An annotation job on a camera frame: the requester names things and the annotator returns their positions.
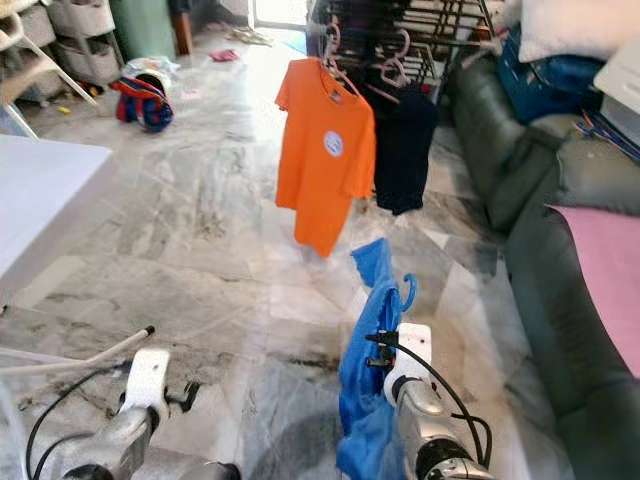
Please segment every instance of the pink blanket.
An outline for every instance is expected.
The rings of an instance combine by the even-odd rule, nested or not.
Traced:
[[[567,220],[600,319],[640,378],[640,217],[553,207]]]

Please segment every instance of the red and blue bag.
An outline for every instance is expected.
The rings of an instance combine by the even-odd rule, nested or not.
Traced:
[[[148,132],[164,130],[173,120],[173,110],[164,92],[137,78],[122,77],[111,85],[121,92],[116,117],[123,122],[138,121]]]

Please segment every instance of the orange t-shirt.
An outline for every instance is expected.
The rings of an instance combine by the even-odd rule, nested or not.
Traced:
[[[375,167],[373,111],[319,58],[289,63],[276,104],[289,112],[276,205],[297,211],[295,238],[327,257],[351,197],[369,197]]]

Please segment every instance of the white table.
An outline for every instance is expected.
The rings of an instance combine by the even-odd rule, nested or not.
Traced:
[[[104,147],[0,135],[0,306],[58,254],[116,170]]]

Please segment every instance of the shirt sleeve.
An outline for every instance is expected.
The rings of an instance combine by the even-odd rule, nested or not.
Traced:
[[[344,190],[355,198],[369,198],[373,190],[373,174],[376,166],[376,134],[373,113],[365,122],[360,145],[351,167],[347,171]]]
[[[289,83],[291,78],[291,63],[289,63],[289,67],[287,68],[287,73],[282,80],[282,85],[280,85],[280,91],[278,92],[278,96],[276,97],[276,105],[280,107],[280,110],[289,110]]]

